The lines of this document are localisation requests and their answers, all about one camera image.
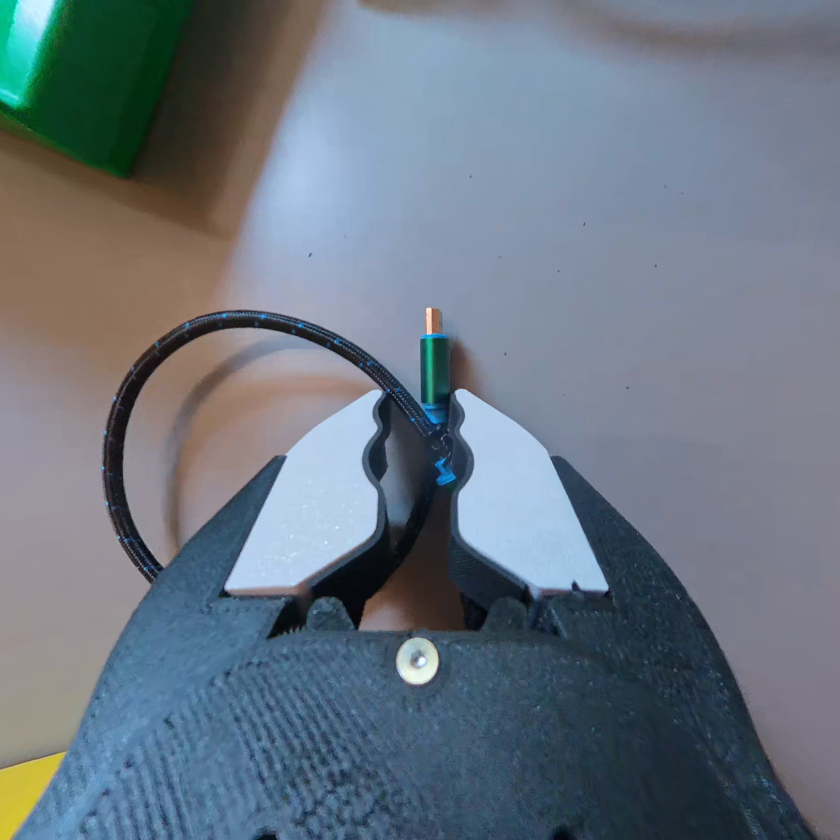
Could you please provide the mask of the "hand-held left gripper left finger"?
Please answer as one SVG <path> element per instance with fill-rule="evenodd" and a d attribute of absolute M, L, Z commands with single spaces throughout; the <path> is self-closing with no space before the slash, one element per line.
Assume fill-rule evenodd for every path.
<path fill-rule="evenodd" d="M 372 390 L 288 452 L 224 585 L 226 595 L 339 599 L 350 615 L 392 569 L 382 476 L 389 422 Z"/>

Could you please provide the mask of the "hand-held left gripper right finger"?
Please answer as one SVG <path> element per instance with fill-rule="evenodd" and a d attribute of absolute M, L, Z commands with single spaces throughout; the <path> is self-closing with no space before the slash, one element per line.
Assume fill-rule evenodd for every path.
<path fill-rule="evenodd" d="M 601 565 L 548 449 L 460 388 L 450 403 L 453 469 L 449 575 L 471 606 L 530 608 L 555 596 L 608 595 Z"/>

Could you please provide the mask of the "braided HDMI cable green plugs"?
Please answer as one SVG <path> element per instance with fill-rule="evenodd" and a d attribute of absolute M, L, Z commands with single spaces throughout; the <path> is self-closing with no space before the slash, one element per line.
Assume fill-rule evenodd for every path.
<path fill-rule="evenodd" d="M 426 475 L 402 536 L 391 550 L 397 564 L 414 546 L 432 506 L 436 487 L 455 479 L 452 470 L 452 437 L 448 428 L 450 400 L 450 345 L 443 333 L 442 317 L 426 310 L 426 331 L 420 341 L 421 398 L 417 401 L 393 373 L 348 339 L 317 324 L 284 314 L 258 310 L 225 310 L 198 316 L 157 339 L 130 367 L 112 399 L 101 451 L 101 479 L 106 509 L 122 550 L 148 582 L 163 571 L 133 521 L 123 481 L 123 456 L 130 417 L 137 399 L 152 374 L 173 354 L 210 333 L 232 329 L 257 329 L 285 333 L 317 344 L 360 368 L 383 390 L 395 408 L 423 440 Z"/>

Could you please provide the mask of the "yellow storage bin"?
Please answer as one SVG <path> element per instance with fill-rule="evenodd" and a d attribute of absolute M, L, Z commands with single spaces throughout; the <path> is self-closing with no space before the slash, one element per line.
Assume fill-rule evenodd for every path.
<path fill-rule="evenodd" d="M 12 838 L 54 778 L 65 752 L 1 769 L 1 839 Z"/>

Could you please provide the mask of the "green storage bin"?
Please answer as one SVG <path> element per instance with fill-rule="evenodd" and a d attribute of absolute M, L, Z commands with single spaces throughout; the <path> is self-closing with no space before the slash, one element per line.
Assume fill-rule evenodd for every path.
<path fill-rule="evenodd" d="M 2 130 L 131 176 L 192 7 L 2 1 Z"/>

